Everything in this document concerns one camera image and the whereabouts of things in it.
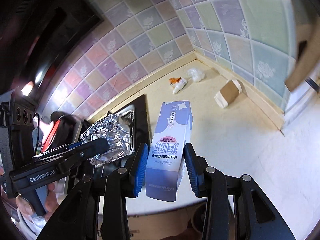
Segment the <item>person's left hand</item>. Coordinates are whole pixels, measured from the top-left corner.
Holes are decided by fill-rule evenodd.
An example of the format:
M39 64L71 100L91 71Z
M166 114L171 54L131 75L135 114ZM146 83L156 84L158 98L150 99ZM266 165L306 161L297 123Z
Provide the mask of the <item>person's left hand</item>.
M47 213L44 216L45 220L48 221L55 210L58 208L59 204L57 202L56 194L55 194L55 186L56 183L50 183L47 185L48 194L45 201L45 208L47 209ZM21 214L29 221L31 221L31 216L34 213L34 208L32 205L24 199L20 194L16 197L16 205L21 212Z

